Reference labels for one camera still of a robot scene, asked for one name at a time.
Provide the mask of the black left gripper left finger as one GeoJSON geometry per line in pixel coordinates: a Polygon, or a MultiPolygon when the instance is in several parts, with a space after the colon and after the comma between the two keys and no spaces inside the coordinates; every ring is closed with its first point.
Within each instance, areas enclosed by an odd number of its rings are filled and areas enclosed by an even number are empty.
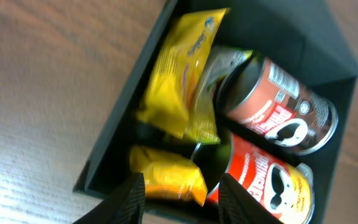
{"type": "Polygon", "coordinates": [[[135,173],[73,224],[140,224],[144,208],[144,175],[135,173]]]}

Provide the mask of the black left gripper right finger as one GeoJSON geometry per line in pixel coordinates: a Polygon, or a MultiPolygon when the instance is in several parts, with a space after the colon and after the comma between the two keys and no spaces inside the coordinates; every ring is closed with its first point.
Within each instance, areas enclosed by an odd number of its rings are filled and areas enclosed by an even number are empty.
{"type": "Polygon", "coordinates": [[[282,224],[230,174],[219,182],[219,222],[223,224],[282,224]]]}

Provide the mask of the orange snack packet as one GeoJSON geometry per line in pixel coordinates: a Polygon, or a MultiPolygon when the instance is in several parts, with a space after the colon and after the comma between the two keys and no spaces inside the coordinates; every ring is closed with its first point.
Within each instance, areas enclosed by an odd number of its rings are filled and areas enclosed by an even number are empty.
{"type": "Polygon", "coordinates": [[[134,146],[129,154],[133,173],[142,173],[145,196],[194,201],[203,206],[208,189],[200,168],[179,154],[147,146],[134,146]]]}

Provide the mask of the red Pringles can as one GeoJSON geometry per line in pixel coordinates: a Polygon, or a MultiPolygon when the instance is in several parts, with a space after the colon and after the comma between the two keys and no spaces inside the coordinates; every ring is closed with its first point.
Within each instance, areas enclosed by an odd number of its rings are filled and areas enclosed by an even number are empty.
{"type": "Polygon", "coordinates": [[[219,180],[228,173],[281,222],[311,221],[314,192],[308,177],[240,136],[224,131],[220,144],[198,144],[191,160],[204,177],[207,202],[218,204],[219,180]]]}

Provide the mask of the green yellow snack packet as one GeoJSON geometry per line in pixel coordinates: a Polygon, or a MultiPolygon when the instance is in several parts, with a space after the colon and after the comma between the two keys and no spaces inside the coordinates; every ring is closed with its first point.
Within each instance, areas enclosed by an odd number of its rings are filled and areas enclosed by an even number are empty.
{"type": "Polygon", "coordinates": [[[189,122],[183,138],[219,144],[213,97],[217,86],[252,55],[251,50],[215,45],[208,56],[190,103],[189,122]]]}

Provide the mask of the brown Pringles can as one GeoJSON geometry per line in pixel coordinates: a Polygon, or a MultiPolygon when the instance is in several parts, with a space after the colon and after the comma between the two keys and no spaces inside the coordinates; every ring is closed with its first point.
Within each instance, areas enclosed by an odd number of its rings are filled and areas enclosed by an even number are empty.
{"type": "Polygon", "coordinates": [[[334,135],[335,106],[263,55],[238,66],[219,87],[216,107],[268,142],[304,156],[334,135]]]}

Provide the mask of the black gift box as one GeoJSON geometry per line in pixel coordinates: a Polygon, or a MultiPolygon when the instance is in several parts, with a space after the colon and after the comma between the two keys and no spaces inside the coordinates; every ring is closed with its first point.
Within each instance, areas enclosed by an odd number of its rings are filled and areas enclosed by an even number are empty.
{"type": "Polygon", "coordinates": [[[325,1],[168,1],[136,61],[116,104],[75,184],[74,190],[97,198],[128,190],[134,176],[127,170],[127,152],[138,140],[153,141],[158,131],[140,123],[134,113],[168,30],[189,12],[229,8],[216,36],[219,44],[261,51],[337,109],[339,122],[320,150],[305,156],[286,152],[228,119],[231,131],[290,163],[304,162],[314,174],[312,223],[326,213],[341,150],[358,61],[325,1]]]}

